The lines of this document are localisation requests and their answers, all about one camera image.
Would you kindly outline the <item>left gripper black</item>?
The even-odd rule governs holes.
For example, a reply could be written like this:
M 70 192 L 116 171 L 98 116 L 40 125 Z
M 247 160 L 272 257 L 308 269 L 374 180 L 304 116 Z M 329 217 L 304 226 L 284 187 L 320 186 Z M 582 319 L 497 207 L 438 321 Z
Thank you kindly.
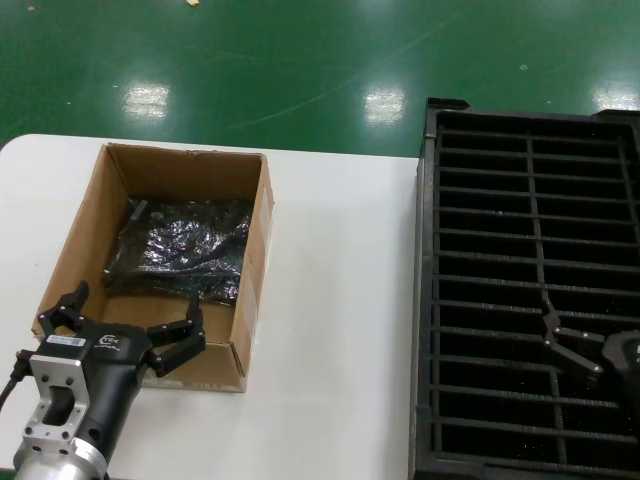
M 125 324 L 95 323 L 82 314 L 90 288 L 80 281 L 39 313 L 39 392 L 42 422 L 60 427 L 63 442 L 82 440 L 110 461 L 131 404 L 149 368 L 163 378 L 206 348 L 200 298 L 183 320 L 146 332 Z

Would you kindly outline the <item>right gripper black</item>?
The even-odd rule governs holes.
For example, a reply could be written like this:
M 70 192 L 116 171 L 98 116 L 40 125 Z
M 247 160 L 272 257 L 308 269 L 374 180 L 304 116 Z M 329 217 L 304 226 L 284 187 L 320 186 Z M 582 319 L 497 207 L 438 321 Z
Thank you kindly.
M 542 299 L 543 345 L 550 363 L 585 384 L 598 384 L 607 372 L 626 388 L 639 380 L 639 331 L 627 330 L 603 335 L 563 327 L 549 298 Z

